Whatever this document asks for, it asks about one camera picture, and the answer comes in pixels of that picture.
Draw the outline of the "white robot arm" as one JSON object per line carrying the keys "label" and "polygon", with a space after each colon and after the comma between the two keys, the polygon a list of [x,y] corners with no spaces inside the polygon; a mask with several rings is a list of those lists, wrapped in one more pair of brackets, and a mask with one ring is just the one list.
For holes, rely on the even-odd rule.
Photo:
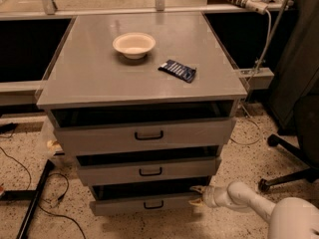
{"label": "white robot arm", "polygon": [[274,203],[240,181],[224,187],[196,185],[190,189],[200,194],[189,202],[192,205],[254,211],[268,224],[267,239],[319,239],[319,209],[304,199],[287,197]]}

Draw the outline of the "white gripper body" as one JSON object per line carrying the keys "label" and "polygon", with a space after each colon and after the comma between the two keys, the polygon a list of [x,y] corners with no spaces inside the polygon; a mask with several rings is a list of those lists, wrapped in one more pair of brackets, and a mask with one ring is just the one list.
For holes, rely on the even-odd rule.
{"label": "white gripper body", "polygon": [[202,190],[202,200],[204,204],[209,208],[216,208],[217,204],[215,202],[215,188],[213,186],[205,186]]}

